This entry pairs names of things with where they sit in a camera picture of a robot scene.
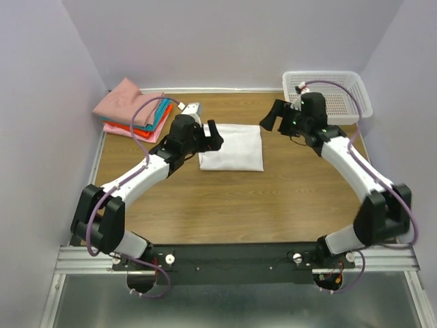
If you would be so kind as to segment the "white plastic basket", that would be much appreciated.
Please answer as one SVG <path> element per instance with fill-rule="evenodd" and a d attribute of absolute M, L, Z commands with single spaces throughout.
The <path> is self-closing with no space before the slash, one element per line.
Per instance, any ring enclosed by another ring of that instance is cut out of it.
<path fill-rule="evenodd" d="M 373 115 L 363 80 L 353 71 L 287 71 L 282 79 L 284 97 L 288 102 L 296 100 L 298 94 L 295 87 L 302 82 L 308 85 L 310 91 L 323 94 L 329 124 L 353 125 L 359 118 Z"/>

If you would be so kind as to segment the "teal folded shirt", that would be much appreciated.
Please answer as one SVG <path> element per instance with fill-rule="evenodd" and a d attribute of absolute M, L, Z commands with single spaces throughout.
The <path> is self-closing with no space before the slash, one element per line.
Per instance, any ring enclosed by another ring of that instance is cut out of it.
<path fill-rule="evenodd" d="M 107 116 L 101 115 L 99 118 L 104 122 L 116 123 L 129 126 L 135 111 L 139 108 L 137 106 L 120 107 L 115 110 L 115 113 Z M 134 119 L 133 127 L 142 131 L 155 131 L 168 113 L 171 111 L 171 102 L 169 99 L 154 100 L 146 105 L 144 109 Z"/>

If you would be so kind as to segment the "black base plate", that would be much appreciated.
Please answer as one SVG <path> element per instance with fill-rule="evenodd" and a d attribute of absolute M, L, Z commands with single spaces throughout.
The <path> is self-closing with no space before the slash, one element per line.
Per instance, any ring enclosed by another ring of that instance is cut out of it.
<path fill-rule="evenodd" d="M 353 269 L 345 254 L 323 256 L 315 242 L 156 244 L 147 261 L 164 273 L 123 257 L 114 271 L 128 274 L 128 285 L 148 291 L 159 286 L 312 284 L 318 273 L 328 273 L 334 283 L 341 269 Z"/>

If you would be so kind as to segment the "orange folded shirt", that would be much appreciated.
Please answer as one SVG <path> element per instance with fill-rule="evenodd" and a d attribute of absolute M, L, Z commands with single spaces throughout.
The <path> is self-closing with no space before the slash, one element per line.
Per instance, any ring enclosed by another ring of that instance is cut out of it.
<path fill-rule="evenodd" d="M 156 114 L 160 114 L 160 117 L 156 117 L 155 122 L 150 125 L 148 124 L 145 127 L 140 126 L 134 126 L 133 131 L 135 135 L 143 141 L 146 142 L 155 142 L 160 135 L 161 130 L 163 129 L 163 126 L 171 113 L 171 110 L 173 109 L 173 105 L 167 102 L 167 108 L 164 109 L 164 107 L 161 105 L 158 110 L 156 111 Z M 130 127 L 129 125 L 120 124 L 117 122 L 105 122 L 104 125 L 105 129 L 112 130 L 115 134 L 121 134 L 125 136 L 130 135 Z"/>

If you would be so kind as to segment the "dusty pink folded shirt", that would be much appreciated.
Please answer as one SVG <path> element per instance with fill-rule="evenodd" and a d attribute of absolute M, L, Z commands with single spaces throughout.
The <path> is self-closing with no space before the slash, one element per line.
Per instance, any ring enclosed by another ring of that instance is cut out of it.
<path fill-rule="evenodd" d="M 93 114 L 102 119 L 130 124 L 136 110 L 148 100 L 163 96 L 163 92 L 143 94 L 127 77 L 109 92 L 93 109 Z M 154 123 L 155 112 L 161 99 L 153 100 L 137 114 L 134 125 L 146 126 Z"/>

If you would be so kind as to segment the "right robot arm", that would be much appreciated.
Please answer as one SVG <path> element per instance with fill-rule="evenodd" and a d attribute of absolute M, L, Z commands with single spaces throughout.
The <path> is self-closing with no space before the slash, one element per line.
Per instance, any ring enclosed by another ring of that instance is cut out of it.
<path fill-rule="evenodd" d="M 259 125 L 289 138 L 303 137 L 306 146 L 329 162 L 348 182 L 361 201 L 352 224 L 317 240 L 313 259 L 331 267 L 349 251 L 370 247 L 405 234 L 410 229 L 411 190 L 385 178 L 359 152 L 337 125 L 328 123 L 326 101 L 318 92 L 300 94 L 295 102 L 276 99 Z"/>

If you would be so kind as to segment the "light pink folded shirt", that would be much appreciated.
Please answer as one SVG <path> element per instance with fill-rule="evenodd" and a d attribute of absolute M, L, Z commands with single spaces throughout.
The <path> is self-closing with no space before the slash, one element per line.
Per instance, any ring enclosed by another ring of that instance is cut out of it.
<path fill-rule="evenodd" d="M 165 125 L 165 122 L 167 121 L 167 118 L 167 116 L 162 118 L 153 131 L 145 131 L 140 128 L 133 128 L 135 137 L 140 141 L 156 143 L 158 141 L 158 138 L 160 137 L 161 131 Z M 123 137 L 132 137 L 130 127 L 128 125 L 111 122 L 104 119 L 102 119 L 102 122 L 104 132 L 114 135 L 121 135 Z"/>

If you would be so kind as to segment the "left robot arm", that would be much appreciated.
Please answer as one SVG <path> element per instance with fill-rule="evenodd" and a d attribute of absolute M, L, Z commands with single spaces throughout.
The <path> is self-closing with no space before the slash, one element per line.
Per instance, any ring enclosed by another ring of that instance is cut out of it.
<path fill-rule="evenodd" d="M 176 172 L 197 153 L 218 151 L 223 145 L 214 120 L 207 126 L 192 114 L 179 114 L 169 133 L 145 158 L 119 178 L 101 187 L 87 185 L 81 192 L 71 233 L 85 242 L 91 256 L 120 254 L 137 270 L 151 263 L 150 242 L 125 228 L 126 209 L 157 183 Z"/>

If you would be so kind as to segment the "white t shirt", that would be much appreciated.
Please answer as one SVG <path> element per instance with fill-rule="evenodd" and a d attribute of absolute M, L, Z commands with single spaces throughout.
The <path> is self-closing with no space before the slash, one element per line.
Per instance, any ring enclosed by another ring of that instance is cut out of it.
<path fill-rule="evenodd" d="M 216 127 L 224 142 L 218 151 L 199 153 L 201 171 L 264 171 L 258 125 L 217 124 Z"/>

